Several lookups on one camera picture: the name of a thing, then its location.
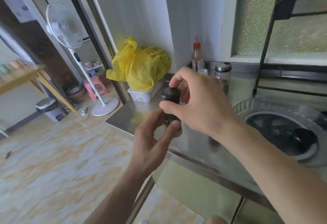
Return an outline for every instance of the cabinet door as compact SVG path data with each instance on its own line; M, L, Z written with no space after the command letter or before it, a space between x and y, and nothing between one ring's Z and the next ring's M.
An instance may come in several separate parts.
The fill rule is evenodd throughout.
M168 159L152 176L160 189L204 218L216 214L230 223L241 199L239 194Z
M255 202L244 199L233 224L283 224L280 216Z

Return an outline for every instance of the trash can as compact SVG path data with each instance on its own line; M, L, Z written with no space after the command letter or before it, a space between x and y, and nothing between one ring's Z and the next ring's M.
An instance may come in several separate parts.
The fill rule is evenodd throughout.
M59 122L63 117L66 116L63 109L59 107L57 100L54 98L45 98L38 102L36 110L44 113L54 122Z

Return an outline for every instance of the hand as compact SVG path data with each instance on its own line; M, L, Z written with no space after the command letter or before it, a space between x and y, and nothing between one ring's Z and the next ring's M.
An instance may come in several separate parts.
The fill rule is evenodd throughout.
M142 175L144 180L162 163L171 140L181 126L180 121L175 120L159 140L154 139L154 131L164 123L163 110L157 109L135 130L129 169Z
M169 86L180 86L181 101L186 105L162 101L159 106L165 113L174 114L186 122L190 128L221 139L235 124L241 124L214 77L183 67L171 79Z

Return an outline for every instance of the plastic bag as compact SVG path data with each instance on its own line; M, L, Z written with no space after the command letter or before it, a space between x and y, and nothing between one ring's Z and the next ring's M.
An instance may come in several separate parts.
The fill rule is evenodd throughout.
M139 47L133 36L125 43L113 58L107 78L127 81L135 90L150 90L170 70L168 56L157 47Z

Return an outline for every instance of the electric fan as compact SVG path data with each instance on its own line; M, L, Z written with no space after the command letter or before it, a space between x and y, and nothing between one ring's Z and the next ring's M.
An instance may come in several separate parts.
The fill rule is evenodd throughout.
M99 102L92 108L92 114L102 116L109 114L119 104L117 98L101 97L94 86L89 74L86 72L79 56L74 49L79 48L83 43L82 22L75 11L70 11L63 3L56 2L47 6L46 9L47 31L52 34L57 41L69 49L77 65L84 73L86 79L91 84L94 92L99 98Z

